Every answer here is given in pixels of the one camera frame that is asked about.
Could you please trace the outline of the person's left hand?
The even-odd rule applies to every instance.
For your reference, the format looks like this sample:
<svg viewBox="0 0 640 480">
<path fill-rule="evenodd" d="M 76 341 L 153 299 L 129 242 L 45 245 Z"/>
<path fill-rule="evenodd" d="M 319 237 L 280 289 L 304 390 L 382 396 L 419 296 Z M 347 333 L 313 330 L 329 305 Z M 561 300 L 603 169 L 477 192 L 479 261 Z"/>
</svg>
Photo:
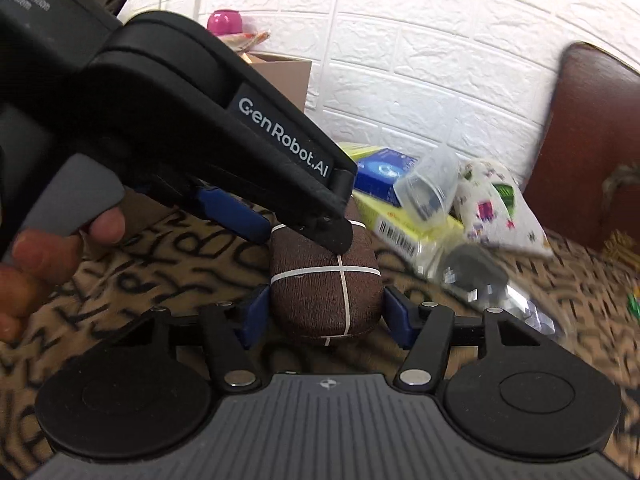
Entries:
<svg viewBox="0 0 640 480">
<path fill-rule="evenodd" d="M 68 282 L 79 269 L 86 252 L 102 255 L 122 241 L 126 218 L 118 207 L 100 214 L 83 231 L 57 236 L 38 230 L 17 235 L 12 262 L 1 266 L 1 340 L 21 339 L 29 318 L 52 292 Z"/>
</svg>

